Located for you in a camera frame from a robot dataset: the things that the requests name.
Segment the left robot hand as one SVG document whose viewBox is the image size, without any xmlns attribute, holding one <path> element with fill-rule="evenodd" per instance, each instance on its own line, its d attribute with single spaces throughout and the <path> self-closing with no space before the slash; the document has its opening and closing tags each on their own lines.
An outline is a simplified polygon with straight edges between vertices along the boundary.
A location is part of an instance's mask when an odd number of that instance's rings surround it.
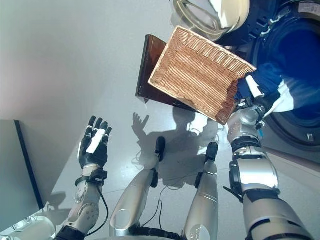
<svg viewBox="0 0 320 240">
<path fill-rule="evenodd" d="M 108 161 L 108 141 L 112 128 L 101 117 L 92 116 L 79 143 L 77 158 L 80 167 L 98 165 L 101 168 Z"/>
</svg>

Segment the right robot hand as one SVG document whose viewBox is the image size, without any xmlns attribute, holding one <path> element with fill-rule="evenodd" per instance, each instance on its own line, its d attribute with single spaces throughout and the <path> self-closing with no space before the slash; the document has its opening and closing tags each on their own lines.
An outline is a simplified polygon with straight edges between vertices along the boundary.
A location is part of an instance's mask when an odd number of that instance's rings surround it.
<svg viewBox="0 0 320 240">
<path fill-rule="evenodd" d="M 265 95 L 251 75 L 240 78 L 237 81 L 236 87 L 234 100 L 239 108 L 251 107 L 255 99 Z"/>
</svg>

